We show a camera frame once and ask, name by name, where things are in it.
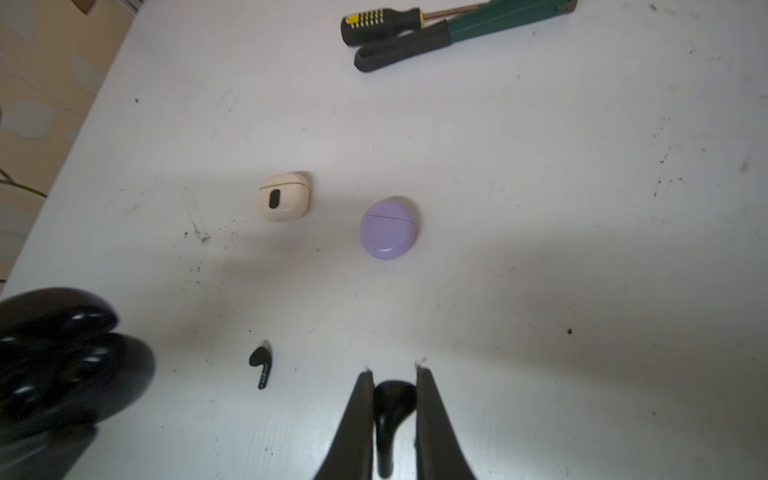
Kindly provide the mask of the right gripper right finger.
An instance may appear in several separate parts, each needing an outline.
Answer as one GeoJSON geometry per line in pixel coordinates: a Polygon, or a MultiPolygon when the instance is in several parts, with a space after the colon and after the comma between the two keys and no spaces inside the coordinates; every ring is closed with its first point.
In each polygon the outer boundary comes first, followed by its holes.
{"type": "Polygon", "coordinates": [[[475,479],[428,368],[417,367],[416,392],[417,479],[475,479]]]}

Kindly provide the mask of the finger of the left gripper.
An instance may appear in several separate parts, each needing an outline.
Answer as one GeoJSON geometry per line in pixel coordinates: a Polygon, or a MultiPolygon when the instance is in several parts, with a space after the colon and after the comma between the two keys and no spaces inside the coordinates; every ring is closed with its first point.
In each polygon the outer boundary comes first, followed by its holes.
{"type": "Polygon", "coordinates": [[[96,438],[95,425],[46,431],[1,447],[1,479],[63,479],[96,438]]]}

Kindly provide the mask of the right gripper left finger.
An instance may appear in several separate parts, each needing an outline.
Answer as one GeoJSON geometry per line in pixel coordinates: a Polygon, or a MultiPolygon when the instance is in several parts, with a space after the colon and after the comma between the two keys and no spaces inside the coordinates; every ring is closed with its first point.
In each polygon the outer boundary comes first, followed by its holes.
{"type": "Polygon", "coordinates": [[[354,385],[330,449],[315,479],[370,480],[373,470],[374,381],[361,373],[354,385]]]}

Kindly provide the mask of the black round earbud case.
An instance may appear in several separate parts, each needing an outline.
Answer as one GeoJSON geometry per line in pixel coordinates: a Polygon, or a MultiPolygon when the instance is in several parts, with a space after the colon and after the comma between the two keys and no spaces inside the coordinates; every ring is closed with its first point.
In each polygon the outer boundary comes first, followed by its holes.
{"type": "Polygon", "coordinates": [[[1,442],[95,425],[127,408],[155,373],[151,348],[118,334],[117,313],[75,288],[43,288],[1,303],[1,442]]]}

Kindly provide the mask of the purple round earbud case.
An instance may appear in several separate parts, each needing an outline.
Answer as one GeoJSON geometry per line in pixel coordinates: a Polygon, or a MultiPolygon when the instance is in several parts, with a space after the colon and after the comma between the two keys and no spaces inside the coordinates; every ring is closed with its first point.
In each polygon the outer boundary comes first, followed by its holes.
{"type": "Polygon", "coordinates": [[[359,237],[364,250],[378,260],[394,260],[415,243],[417,217],[409,202],[389,197],[373,204],[363,215],[359,237]]]}

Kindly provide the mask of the white earbud charging case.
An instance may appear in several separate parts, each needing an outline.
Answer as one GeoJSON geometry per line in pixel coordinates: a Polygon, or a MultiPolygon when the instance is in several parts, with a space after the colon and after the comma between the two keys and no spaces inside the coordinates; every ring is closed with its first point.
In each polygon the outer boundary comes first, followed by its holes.
{"type": "Polygon", "coordinates": [[[308,179],[296,172],[273,176],[258,190],[259,215],[272,222],[301,218],[309,209],[311,187],[308,179]]]}

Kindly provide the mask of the black yellow screwdriver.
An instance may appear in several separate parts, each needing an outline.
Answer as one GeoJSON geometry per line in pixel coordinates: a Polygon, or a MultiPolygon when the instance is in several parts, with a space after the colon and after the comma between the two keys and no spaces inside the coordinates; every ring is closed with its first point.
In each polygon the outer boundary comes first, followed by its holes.
{"type": "Polygon", "coordinates": [[[428,20],[444,19],[477,10],[485,3],[425,13],[416,7],[406,11],[379,8],[354,13],[342,18],[340,34],[349,47],[396,37],[404,32],[422,29],[428,20]]]}

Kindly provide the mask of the green handled tool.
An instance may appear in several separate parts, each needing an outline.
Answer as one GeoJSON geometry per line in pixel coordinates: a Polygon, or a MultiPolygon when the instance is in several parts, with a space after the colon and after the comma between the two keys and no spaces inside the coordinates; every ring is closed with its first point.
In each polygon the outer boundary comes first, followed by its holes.
{"type": "Polygon", "coordinates": [[[575,1],[489,1],[477,10],[428,20],[422,29],[356,46],[354,66],[369,73],[454,43],[562,16],[575,1]]]}

